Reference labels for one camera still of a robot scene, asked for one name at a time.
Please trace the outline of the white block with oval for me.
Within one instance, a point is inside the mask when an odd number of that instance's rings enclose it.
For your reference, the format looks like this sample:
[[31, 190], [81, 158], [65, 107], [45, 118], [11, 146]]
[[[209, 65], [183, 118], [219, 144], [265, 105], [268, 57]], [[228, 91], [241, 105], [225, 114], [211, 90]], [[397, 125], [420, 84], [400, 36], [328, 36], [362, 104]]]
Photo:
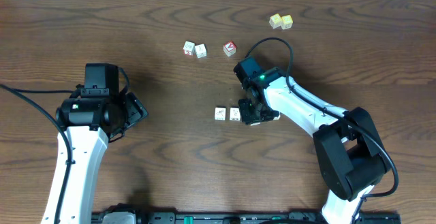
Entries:
[[230, 120], [231, 121], [239, 121], [241, 119], [240, 110], [236, 107], [230, 108]]

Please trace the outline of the white block blue edge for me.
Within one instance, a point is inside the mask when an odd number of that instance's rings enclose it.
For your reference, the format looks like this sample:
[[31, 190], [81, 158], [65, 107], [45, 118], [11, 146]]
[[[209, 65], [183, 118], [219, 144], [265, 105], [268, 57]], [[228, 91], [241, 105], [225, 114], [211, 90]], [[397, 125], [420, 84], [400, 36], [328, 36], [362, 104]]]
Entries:
[[278, 114], [277, 116], [275, 116], [275, 117], [274, 117], [274, 119], [273, 119], [273, 120], [274, 120], [274, 121], [277, 121], [277, 120], [279, 120], [279, 119], [280, 119], [280, 117], [281, 117], [281, 115], [280, 115], [280, 114]]

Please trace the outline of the white dragonfly block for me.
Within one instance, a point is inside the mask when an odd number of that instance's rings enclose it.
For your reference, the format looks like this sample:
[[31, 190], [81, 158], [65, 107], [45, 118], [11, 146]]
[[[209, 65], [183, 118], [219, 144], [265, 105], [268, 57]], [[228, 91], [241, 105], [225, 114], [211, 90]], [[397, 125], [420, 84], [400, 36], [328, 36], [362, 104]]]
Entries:
[[214, 117], [217, 121], [224, 121], [226, 118], [226, 108], [216, 107]]

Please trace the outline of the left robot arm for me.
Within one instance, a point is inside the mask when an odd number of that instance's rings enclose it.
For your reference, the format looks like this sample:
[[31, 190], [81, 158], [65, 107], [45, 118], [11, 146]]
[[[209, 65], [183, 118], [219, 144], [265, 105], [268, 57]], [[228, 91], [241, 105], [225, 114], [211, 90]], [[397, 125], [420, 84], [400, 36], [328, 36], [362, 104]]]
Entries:
[[146, 118], [148, 112], [125, 86], [122, 68], [89, 63], [79, 86], [56, 112], [57, 164], [43, 223], [90, 223], [99, 167], [109, 143]]

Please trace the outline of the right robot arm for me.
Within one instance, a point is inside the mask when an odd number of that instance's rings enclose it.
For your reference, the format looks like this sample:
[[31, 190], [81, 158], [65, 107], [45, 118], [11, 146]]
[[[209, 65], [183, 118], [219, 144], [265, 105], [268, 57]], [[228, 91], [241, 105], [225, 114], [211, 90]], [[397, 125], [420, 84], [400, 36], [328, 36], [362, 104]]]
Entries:
[[322, 208], [327, 223], [354, 223], [363, 197], [392, 166], [369, 113], [333, 106], [299, 86], [275, 67], [262, 69], [253, 57], [239, 62], [234, 73], [247, 96], [238, 101], [247, 125], [284, 115], [305, 130], [315, 145], [317, 161], [329, 188]]

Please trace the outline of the red letter block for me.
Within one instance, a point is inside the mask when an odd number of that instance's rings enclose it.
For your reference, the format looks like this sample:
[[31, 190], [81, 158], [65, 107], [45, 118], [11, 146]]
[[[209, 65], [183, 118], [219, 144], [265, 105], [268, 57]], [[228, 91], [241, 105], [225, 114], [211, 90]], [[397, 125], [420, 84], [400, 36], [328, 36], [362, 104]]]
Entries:
[[234, 44], [234, 42], [232, 42], [232, 41], [227, 42], [227, 43], [225, 43], [225, 44], [223, 45], [223, 51], [224, 51], [224, 53], [225, 53], [228, 57], [230, 57], [230, 56], [232, 56], [233, 54], [235, 54], [235, 53], [236, 53], [236, 50], [237, 50], [237, 47], [236, 47], [236, 45]]

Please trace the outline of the white block far centre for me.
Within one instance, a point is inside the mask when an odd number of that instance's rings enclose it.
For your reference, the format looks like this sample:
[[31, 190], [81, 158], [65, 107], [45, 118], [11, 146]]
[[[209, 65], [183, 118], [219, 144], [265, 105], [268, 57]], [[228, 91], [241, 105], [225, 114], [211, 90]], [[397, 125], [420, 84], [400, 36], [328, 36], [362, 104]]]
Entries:
[[198, 58], [206, 57], [207, 56], [207, 50], [206, 46], [204, 44], [196, 45], [194, 46], [195, 53]]

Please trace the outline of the white block red bottom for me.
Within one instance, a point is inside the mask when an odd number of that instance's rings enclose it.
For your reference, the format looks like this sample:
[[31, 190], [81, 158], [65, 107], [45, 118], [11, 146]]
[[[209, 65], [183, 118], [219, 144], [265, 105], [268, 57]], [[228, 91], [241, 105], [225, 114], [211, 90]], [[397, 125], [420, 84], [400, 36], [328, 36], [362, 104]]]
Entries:
[[186, 41], [183, 46], [183, 54], [192, 56], [195, 52], [195, 44], [190, 41]]

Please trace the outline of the yellow block left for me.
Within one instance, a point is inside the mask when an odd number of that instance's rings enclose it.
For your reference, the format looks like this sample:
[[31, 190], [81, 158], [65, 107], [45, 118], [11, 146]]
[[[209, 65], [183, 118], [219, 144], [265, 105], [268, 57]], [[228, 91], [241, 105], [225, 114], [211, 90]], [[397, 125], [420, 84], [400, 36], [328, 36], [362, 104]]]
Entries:
[[279, 14], [274, 14], [269, 19], [269, 24], [273, 29], [282, 25], [282, 17]]

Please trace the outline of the yellow block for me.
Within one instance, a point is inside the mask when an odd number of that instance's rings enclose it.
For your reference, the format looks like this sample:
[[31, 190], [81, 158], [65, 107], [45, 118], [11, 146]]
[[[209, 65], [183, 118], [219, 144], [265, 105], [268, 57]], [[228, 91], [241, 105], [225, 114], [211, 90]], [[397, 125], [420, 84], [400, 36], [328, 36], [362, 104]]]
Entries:
[[282, 17], [279, 14], [274, 14], [269, 19], [269, 24], [273, 29], [282, 25]]
[[293, 25], [293, 19], [290, 15], [285, 15], [281, 17], [281, 28], [283, 30], [290, 29]]

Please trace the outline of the yellow block right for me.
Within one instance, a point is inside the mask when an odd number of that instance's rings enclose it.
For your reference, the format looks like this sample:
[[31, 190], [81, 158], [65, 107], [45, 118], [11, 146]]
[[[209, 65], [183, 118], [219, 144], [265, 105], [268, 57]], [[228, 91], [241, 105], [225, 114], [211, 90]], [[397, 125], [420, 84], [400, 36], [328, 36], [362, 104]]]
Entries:
[[283, 30], [290, 29], [293, 25], [293, 19], [290, 15], [285, 15], [281, 17], [281, 28]]

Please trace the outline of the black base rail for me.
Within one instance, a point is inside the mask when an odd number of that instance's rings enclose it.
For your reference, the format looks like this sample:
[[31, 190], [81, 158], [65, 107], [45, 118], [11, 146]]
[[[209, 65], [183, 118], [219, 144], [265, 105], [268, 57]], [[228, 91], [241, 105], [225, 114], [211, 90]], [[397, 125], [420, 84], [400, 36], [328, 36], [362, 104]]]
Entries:
[[292, 212], [177, 212], [169, 208], [155, 208], [151, 212], [128, 204], [117, 204], [91, 215], [91, 224], [256, 224], [284, 221], [284, 223], [325, 223], [320, 212], [314, 210]]

